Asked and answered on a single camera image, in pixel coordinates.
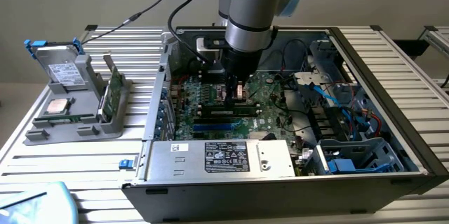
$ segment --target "cable connector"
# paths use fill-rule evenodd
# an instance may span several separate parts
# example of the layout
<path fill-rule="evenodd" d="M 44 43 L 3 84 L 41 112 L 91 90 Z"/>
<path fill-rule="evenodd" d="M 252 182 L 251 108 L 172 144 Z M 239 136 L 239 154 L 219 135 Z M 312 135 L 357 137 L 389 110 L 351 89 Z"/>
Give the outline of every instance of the cable connector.
<path fill-rule="evenodd" d="M 366 112 L 366 115 L 365 115 L 365 122 L 369 122 L 370 119 L 372 119 L 372 114 L 373 114 L 373 111 L 370 109 L 368 109 L 368 112 Z"/>

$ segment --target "barcode label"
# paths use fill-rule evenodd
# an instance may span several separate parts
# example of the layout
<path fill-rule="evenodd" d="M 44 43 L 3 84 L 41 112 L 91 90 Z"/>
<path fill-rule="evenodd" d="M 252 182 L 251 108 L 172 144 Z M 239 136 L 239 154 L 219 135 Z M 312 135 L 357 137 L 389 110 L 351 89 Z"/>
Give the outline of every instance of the barcode label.
<path fill-rule="evenodd" d="M 83 77 L 73 63 L 48 65 L 48 67 L 63 86 L 77 86 L 84 84 Z"/>

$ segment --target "green circuit board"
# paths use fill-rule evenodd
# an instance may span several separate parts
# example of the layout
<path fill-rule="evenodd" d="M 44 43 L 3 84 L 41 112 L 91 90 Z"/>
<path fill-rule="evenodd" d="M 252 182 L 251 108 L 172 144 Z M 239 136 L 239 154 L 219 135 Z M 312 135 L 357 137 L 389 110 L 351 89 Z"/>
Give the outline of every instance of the green circuit board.
<path fill-rule="evenodd" d="M 224 91 L 225 86 L 201 84 L 195 77 L 189 77 L 179 85 L 175 85 L 172 87 L 172 98 L 176 100 L 176 140 L 261 139 L 265 133 L 273 133 L 277 139 L 285 139 L 288 142 L 295 141 L 295 133 L 285 130 L 293 130 L 293 127 L 285 125 L 285 129 L 283 129 L 276 123 L 277 118 L 284 122 L 288 115 L 275 106 L 271 100 L 271 94 L 279 94 L 281 87 L 275 82 L 268 83 L 271 81 L 267 80 L 275 80 L 275 75 L 257 73 L 251 77 L 243 88 L 245 102 L 236 104 L 236 107 L 251 107 L 259 104 L 261 112 L 253 117 L 225 118 L 227 123 L 217 123 L 217 127 L 224 126 L 225 130 L 199 130 L 196 128 L 199 124 L 201 125 L 199 121 L 208 120 L 197 114 L 199 105 L 223 105 L 225 94 L 220 92 Z"/>

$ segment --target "white sticker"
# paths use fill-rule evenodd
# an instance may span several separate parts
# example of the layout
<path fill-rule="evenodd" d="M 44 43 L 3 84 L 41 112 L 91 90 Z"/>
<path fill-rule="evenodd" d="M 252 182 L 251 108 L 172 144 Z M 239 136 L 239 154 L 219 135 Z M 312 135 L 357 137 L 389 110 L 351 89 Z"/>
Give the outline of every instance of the white sticker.
<path fill-rule="evenodd" d="M 189 144 L 172 144 L 171 151 L 172 152 L 189 151 Z"/>
<path fill-rule="evenodd" d="M 232 115 L 233 111 L 212 111 L 212 115 Z"/>
<path fill-rule="evenodd" d="M 83 85 L 84 80 L 73 63 L 48 65 L 63 86 Z"/>

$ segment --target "warning label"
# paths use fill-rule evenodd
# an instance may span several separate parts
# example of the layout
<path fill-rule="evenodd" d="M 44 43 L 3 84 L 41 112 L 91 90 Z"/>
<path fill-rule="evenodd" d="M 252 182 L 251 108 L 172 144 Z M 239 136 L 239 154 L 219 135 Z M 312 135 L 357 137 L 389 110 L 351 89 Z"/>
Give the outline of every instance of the warning label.
<path fill-rule="evenodd" d="M 243 172 L 249 171 L 247 142 L 207 142 L 205 171 Z"/>
<path fill-rule="evenodd" d="M 63 86 L 83 85 L 84 80 L 73 63 L 48 65 L 59 83 Z"/>

